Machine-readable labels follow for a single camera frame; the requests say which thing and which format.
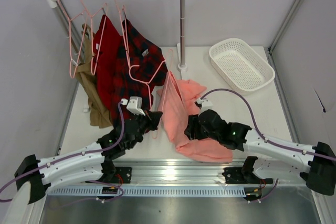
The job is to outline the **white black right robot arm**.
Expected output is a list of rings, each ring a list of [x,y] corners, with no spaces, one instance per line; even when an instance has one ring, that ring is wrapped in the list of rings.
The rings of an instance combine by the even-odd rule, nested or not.
[[[226,122],[213,110],[190,115],[184,133],[189,140],[210,138],[229,150],[274,158],[288,164],[309,189],[327,196],[335,192],[335,153],[326,143],[312,146],[266,138],[248,125]]]

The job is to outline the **pink skirt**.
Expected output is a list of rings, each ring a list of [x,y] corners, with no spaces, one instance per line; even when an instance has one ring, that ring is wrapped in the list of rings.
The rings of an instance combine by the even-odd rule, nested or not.
[[[217,141],[211,138],[189,140],[184,134],[188,117],[199,113],[195,101],[205,90],[205,86],[193,80],[177,80],[169,71],[163,88],[157,91],[163,128],[178,153],[199,162],[230,163],[233,152]]]

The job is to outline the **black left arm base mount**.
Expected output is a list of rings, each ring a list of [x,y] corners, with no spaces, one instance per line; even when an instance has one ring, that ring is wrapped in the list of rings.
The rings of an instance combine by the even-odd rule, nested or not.
[[[91,180],[119,185],[131,183],[132,167],[115,167],[113,161],[105,161],[99,165],[98,171],[102,172],[102,175],[100,175],[97,179],[90,179],[86,181],[86,183],[89,183]]]

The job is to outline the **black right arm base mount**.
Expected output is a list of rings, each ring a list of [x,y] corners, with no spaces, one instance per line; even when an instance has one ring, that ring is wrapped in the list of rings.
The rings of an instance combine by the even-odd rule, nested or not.
[[[265,161],[265,159],[261,159],[257,156],[248,156],[241,167],[234,166],[224,168],[222,176],[229,185],[271,185],[274,182],[272,178],[262,178],[254,173]]]

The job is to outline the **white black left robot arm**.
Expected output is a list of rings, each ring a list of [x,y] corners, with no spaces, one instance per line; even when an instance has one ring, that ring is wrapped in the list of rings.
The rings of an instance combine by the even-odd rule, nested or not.
[[[145,133],[156,131],[162,115],[160,111],[146,110],[70,154],[41,159],[27,156],[14,174],[17,189],[30,182],[29,202],[35,203],[56,188],[82,182],[112,182],[117,172],[113,160],[141,143]]]

